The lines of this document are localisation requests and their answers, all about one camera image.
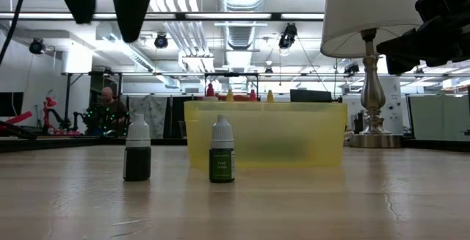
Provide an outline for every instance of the lamp stand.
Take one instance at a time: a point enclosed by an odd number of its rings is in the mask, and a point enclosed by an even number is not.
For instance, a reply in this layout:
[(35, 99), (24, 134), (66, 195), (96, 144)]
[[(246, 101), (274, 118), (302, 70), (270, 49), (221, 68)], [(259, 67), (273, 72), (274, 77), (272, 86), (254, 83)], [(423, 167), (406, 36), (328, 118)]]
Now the lamp stand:
[(378, 56), (374, 53), (376, 29), (361, 32), (366, 41), (367, 57), (364, 58), (365, 82), (361, 93), (361, 104), (367, 110), (366, 128), (360, 134), (350, 139), (354, 148), (400, 148), (401, 136), (392, 135), (383, 128), (381, 108), (385, 105), (386, 97), (377, 74)]

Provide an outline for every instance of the lamp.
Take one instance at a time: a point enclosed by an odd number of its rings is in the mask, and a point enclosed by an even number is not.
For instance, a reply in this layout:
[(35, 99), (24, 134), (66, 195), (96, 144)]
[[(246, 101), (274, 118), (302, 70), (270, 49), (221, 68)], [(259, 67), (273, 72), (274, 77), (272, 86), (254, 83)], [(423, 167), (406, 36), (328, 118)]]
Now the lamp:
[(350, 144), (391, 148), (400, 137), (383, 128), (380, 108), (386, 97), (377, 75), (375, 45), (401, 36), (422, 24), (414, 8), (418, 0), (327, 0), (321, 52), (335, 58), (363, 58), (366, 73), (361, 104), (367, 110), (366, 128)]

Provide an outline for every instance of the plastic bin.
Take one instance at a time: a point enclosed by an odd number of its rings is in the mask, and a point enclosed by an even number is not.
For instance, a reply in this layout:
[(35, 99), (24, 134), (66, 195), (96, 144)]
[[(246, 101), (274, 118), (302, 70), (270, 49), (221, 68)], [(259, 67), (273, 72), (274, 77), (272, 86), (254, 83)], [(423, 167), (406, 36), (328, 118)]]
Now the plastic bin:
[(236, 167), (339, 166), (347, 105), (187, 101), (184, 116), (192, 167), (209, 165), (212, 125), (233, 126)]

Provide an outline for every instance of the desk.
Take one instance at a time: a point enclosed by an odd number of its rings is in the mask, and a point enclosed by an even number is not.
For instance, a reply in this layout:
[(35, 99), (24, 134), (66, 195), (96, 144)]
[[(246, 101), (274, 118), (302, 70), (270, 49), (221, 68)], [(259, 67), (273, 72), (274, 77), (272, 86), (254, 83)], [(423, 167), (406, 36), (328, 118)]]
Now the desk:
[(470, 239), (470, 157), (347, 148), (343, 167), (236, 170), (212, 184), (185, 147), (153, 147), (123, 182), (123, 147), (0, 154), (0, 232), (30, 239)]

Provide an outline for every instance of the black curtain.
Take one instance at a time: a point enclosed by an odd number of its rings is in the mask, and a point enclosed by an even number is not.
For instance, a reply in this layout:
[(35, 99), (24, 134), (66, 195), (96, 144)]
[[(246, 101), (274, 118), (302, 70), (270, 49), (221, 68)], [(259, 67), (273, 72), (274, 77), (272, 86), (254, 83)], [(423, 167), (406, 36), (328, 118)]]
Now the black curtain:
[(169, 97), (164, 116), (163, 138), (182, 138), (180, 121), (184, 122), (184, 102), (192, 97)]

